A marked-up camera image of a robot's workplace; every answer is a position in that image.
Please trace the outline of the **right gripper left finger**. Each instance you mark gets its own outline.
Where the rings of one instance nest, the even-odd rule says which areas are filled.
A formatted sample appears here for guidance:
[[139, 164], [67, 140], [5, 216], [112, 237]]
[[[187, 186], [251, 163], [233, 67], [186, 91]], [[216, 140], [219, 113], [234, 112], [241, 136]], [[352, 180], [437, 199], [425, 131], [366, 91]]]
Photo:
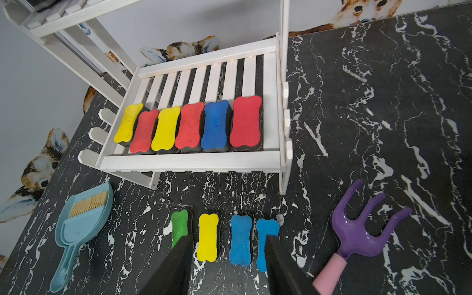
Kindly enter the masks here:
[[193, 253], [192, 237], [180, 238], [139, 295], [187, 295]]

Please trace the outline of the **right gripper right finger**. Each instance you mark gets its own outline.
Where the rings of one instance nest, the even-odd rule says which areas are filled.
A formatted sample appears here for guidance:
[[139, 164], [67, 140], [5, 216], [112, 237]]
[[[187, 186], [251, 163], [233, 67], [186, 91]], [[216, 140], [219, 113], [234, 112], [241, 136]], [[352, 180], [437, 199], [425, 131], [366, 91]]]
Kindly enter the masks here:
[[264, 252], [271, 295], [319, 294], [278, 237], [267, 236]]

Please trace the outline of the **yellow eraser top shelf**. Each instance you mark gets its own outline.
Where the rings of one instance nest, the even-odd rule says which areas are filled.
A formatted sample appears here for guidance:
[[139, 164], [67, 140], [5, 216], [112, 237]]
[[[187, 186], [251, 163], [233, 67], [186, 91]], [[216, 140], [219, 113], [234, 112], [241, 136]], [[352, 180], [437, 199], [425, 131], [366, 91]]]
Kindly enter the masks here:
[[200, 262], [215, 262], [218, 257], [219, 216], [202, 214], [199, 218], [199, 246], [197, 259]]

